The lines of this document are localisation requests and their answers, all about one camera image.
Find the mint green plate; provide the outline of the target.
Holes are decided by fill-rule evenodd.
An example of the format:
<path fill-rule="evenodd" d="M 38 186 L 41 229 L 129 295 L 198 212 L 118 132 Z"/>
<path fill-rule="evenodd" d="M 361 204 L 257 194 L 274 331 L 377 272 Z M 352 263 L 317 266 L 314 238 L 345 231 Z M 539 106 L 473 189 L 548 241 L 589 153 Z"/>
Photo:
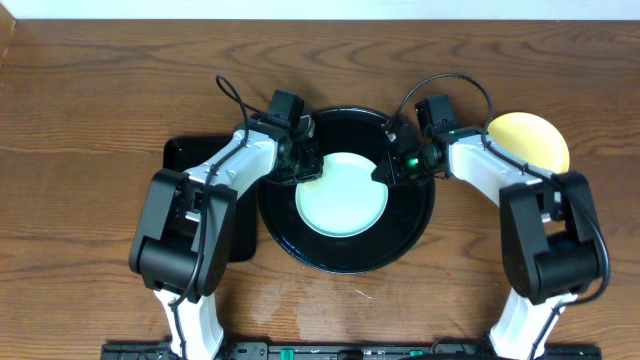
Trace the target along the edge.
<path fill-rule="evenodd" d="M 295 206 L 303 222 L 334 238 L 352 237 L 372 227 L 389 200 L 388 187 L 371 178 L 374 169 L 371 160 L 356 153 L 326 155 L 320 178 L 296 186 Z"/>

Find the yellow plastic plate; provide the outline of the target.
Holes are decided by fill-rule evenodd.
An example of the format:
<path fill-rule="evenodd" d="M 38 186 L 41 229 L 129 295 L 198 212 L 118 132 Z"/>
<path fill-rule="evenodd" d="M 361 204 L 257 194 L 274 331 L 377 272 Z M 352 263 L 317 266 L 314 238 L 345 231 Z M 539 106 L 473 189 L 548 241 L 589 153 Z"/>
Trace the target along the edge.
<path fill-rule="evenodd" d="M 489 124 L 488 133 L 498 145 L 533 166 L 558 174 L 569 170 L 570 154 L 564 137 L 538 115 L 501 115 Z"/>

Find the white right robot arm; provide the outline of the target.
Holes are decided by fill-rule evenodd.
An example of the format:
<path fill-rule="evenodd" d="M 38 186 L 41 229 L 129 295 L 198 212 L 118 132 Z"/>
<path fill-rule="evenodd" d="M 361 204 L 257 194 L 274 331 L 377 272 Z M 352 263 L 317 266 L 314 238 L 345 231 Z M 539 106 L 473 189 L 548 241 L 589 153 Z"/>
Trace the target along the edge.
<path fill-rule="evenodd" d="M 371 177 L 395 187 L 424 184 L 438 173 L 471 184 L 500 210 L 511 291 L 489 332 L 492 351 L 505 359 L 542 356 L 564 309 L 580 304 L 579 294 L 610 275 L 588 182 L 576 172 L 556 175 L 532 166 L 477 127 L 387 152 Z"/>

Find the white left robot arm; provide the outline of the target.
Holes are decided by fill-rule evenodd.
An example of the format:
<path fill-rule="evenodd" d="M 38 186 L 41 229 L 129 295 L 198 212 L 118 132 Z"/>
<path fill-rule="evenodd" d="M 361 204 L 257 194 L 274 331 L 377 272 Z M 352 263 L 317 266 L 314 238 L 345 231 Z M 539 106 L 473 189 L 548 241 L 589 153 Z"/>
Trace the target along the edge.
<path fill-rule="evenodd" d="M 320 177 L 323 157 L 309 114 L 246 119 L 209 159 L 152 178 L 129 267 L 161 302 L 171 359 L 213 359 L 224 340 L 214 292 L 229 261 L 237 202 L 256 182 L 296 184 Z"/>

